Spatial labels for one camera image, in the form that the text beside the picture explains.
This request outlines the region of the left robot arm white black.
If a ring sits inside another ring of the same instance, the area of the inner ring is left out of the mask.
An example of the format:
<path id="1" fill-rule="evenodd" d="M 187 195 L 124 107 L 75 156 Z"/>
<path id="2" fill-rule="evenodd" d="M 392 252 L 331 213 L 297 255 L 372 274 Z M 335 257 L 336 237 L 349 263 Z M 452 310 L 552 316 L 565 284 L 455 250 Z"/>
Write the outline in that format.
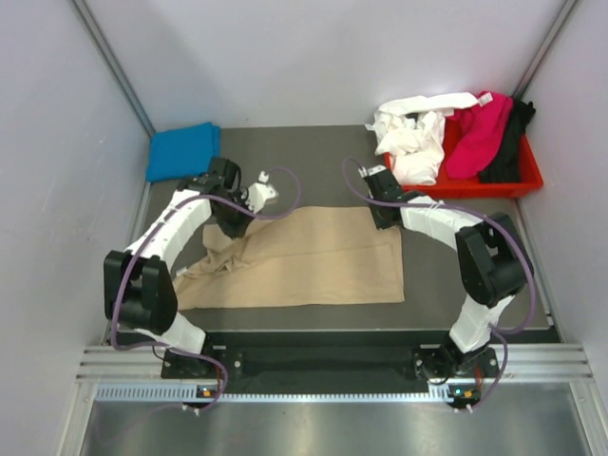
<path id="1" fill-rule="evenodd" d="M 224 235 L 241 238 L 253 220 L 247 213 L 247 193 L 233 161 L 213 158 L 200 176 L 183 179 L 161 215 L 142 237 L 124 251 L 104 259 L 104 312 L 113 348 L 120 326 L 150 338 L 151 347 L 172 348 L 193 375 L 209 374 L 216 363 L 205 348 L 205 332 L 178 311 L 171 269 L 195 231 L 214 219 Z"/>

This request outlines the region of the beige t shirt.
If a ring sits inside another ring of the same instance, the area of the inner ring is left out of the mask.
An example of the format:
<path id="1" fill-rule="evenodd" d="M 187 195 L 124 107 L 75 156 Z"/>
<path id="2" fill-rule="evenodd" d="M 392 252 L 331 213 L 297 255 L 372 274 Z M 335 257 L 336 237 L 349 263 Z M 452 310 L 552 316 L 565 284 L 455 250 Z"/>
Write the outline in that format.
<path id="1" fill-rule="evenodd" d="M 405 298 L 401 234 L 377 229 L 366 207 L 300 207 L 254 220 L 238 239 L 207 225 L 202 244 L 205 257 L 174 281 L 182 311 Z"/>

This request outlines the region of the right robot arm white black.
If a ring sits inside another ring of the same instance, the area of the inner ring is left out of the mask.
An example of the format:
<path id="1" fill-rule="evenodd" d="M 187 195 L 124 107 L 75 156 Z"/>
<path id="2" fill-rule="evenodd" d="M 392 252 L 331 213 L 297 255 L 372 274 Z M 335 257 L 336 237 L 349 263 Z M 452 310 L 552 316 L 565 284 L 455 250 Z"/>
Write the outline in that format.
<path id="1" fill-rule="evenodd" d="M 418 362 L 429 380 L 446 381 L 473 370 L 492 331 L 533 268 L 510 216 L 491 217 L 405 191 L 383 165 L 361 169 L 380 230 L 398 226 L 443 243 L 457 254 L 465 301 L 445 341 Z"/>

